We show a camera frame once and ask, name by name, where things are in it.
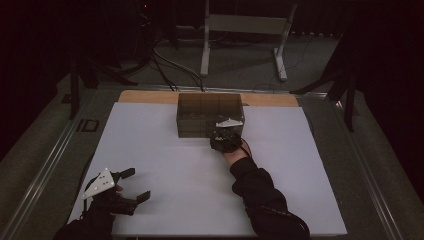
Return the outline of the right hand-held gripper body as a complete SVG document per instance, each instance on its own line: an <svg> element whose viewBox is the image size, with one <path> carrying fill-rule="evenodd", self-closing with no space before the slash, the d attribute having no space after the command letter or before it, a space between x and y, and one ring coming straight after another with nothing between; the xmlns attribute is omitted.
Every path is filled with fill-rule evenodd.
<svg viewBox="0 0 424 240"><path fill-rule="evenodd" d="M244 123L228 118L212 124L208 137L212 149L222 153L232 153L242 145L241 135Z"/></svg>

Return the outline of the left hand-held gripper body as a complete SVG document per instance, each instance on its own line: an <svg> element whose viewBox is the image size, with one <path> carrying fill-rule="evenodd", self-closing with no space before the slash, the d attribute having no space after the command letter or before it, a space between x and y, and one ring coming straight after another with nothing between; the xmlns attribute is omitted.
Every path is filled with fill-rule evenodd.
<svg viewBox="0 0 424 240"><path fill-rule="evenodd" d="M87 209L87 200L92 199L97 194L109 190L115 186L119 180L113 179L113 174L109 169L103 170L95 178L90 180L86 185L85 191L81 196L84 202L84 209ZM133 215L138 203L136 200L126 199L123 197L114 197L100 204L100 207L109 210L115 214Z"/></svg>

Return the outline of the transparent jewelry box drawer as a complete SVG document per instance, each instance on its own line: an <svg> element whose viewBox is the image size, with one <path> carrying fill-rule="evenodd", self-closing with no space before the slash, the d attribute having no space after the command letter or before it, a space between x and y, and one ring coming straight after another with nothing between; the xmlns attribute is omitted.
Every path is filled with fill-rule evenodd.
<svg viewBox="0 0 424 240"><path fill-rule="evenodd" d="M212 133L181 131L181 132L178 132L178 137L179 138L211 138Z"/></svg>

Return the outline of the brown transparent jewelry box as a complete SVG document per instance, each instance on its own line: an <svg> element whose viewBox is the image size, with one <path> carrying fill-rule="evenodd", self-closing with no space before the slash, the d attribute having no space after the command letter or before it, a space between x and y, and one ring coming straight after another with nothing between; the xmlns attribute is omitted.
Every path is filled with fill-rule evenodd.
<svg viewBox="0 0 424 240"><path fill-rule="evenodd" d="M184 114L207 114L207 119L185 119ZM245 123L241 96L230 93L180 93L177 104L177 131L209 132L213 123L227 120Z"/></svg>

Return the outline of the person's right hand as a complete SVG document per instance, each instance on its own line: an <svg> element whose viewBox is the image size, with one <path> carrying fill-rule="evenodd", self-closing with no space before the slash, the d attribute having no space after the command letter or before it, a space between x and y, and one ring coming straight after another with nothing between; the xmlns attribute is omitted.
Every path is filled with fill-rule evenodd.
<svg viewBox="0 0 424 240"><path fill-rule="evenodd" d="M231 153L222 153L222 156L229 165L233 165L238 160L251 156L251 150L245 140L242 140L241 146Z"/></svg>

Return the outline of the person's left hand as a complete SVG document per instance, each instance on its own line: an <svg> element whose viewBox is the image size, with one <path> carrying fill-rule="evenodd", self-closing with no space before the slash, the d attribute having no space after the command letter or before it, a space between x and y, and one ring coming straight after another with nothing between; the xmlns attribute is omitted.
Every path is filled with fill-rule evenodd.
<svg viewBox="0 0 424 240"><path fill-rule="evenodd" d="M89 210L83 217L85 225L90 229L110 234L113 228L115 215L109 210L100 207L100 204L106 200L110 200L111 198L120 197L120 192L122 190L123 188L117 185L95 195L90 204Z"/></svg>

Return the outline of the white table mat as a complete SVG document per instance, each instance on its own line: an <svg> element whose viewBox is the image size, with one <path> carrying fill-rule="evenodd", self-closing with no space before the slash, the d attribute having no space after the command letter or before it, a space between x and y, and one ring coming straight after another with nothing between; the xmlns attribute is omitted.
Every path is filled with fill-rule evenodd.
<svg viewBox="0 0 424 240"><path fill-rule="evenodd" d="M243 202L235 195L227 163L205 138L177 134L174 104L116 103L87 171L135 169L120 181L124 196L148 191L150 199L131 216L115 220L116 236L251 237ZM244 109L242 136L255 163L268 171L314 236L347 230L300 107Z"/></svg>

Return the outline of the black stand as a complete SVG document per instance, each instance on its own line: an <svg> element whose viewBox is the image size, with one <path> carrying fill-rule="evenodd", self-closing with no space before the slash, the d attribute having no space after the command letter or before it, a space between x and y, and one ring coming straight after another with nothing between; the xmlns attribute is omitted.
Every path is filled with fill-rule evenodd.
<svg viewBox="0 0 424 240"><path fill-rule="evenodd" d="M332 82L326 99L332 102L345 97L344 123L353 132L353 107L356 87L356 70L360 58L358 49L361 44L354 39L351 31L346 31L340 38L330 60L320 78L300 89L291 90L291 94L304 95L322 85Z"/></svg>
<svg viewBox="0 0 424 240"><path fill-rule="evenodd" d="M99 85L99 80L96 77L95 71L99 71L126 86L136 86L135 82L129 81L113 72L105 65L102 65L87 54L81 51L73 50L70 52L70 119L74 119L80 109L80 83L83 83L87 88L94 89Z"/></svg>

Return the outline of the white metal stand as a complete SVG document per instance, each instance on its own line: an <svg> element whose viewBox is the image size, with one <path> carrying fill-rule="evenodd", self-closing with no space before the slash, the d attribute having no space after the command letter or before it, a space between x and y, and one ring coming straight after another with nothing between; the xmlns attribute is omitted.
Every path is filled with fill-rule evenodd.
<svg viewBox="0 0 424 240"><path fill-rule="evenodd" d="M287 42L298 4L293 3L287 17L259 17L242 15L214 14L210 12L210 0L205 0L204 42L200 66L200 75L209 74L210 32L223 31L230 33L253 33L280 35L280 45L273 50L276 70L280 81L287 80L287 69L284 63L284 47Z"/></svg>

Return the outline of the dark equipment rack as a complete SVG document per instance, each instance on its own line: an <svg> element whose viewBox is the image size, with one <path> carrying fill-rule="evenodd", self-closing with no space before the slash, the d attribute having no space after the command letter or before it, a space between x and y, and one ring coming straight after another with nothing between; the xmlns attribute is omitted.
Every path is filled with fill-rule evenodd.
<svg viewBox="0 0 424 240"><path fill-rule="evenodd" d="M134 0L137 17L137 62L144 66L153 51L155 26L155 0Z"/></svg>

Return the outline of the metal floor rail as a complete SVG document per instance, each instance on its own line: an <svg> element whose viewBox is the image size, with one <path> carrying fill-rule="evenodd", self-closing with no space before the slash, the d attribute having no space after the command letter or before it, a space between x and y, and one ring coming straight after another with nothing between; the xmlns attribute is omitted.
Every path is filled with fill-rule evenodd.
<svg viewBox="0 0 424 240"><path fill-rule="evenodd" d="M0 240L15 240L19 235L72 138L81 119L82 111L90 103L94 94L94 90L86 90L83 94L80 100L80 107L76 111L74 118L66 121L66 125L63 127L48 157L44 160L42 166L29 184L10 220L0 232Z"/></svg>
<svg viewBox="0 0 424 240"><path fill-rule="evenodd" d="M177 90L171 90L169 86L165 85L118 85L118 84L99 84L97 89L108 89L108 90L142 90L142 91L165 91L165 92L199 92L199 87L179 86ZM206 92L216 93L248 93L248 94L289 94L289 91L285 90L257 90L257 89L228 89L228 88L212 88L203 87ZM324 99L327 93L324 92L307 92L303 95L295 95L297 98L317 98Z"/></svg>
<svg viewBox="0 0 424 240"><path fill-rule="evenodd" d="M404 240L404 237L396 223L392 212L387 204L385 197L378 186L378 183L371 171L368 161L360 148L360 145L355 135L347 128L344 122L344 110L345 107L340 101L337 101L333 106L333 110L337 115L339 124L341 125L344 134L346 135L347 141L351 146L354 159L357 162L360 175L364 181L367 191L370 195L370 199L374 205L374 208L378 214L380 222L385 230L388 240Z"/></svg>

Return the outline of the black rectangular floor frame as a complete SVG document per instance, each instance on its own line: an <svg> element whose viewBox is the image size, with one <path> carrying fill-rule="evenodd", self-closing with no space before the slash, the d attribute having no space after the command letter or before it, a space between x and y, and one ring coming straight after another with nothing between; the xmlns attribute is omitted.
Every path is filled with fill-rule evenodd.
<svg viewBox="0 0 424 240"><path fill-rule="evenodd" d="M99 127L98 120L81 119L76 128L77 132L96 132Z"/></svg>

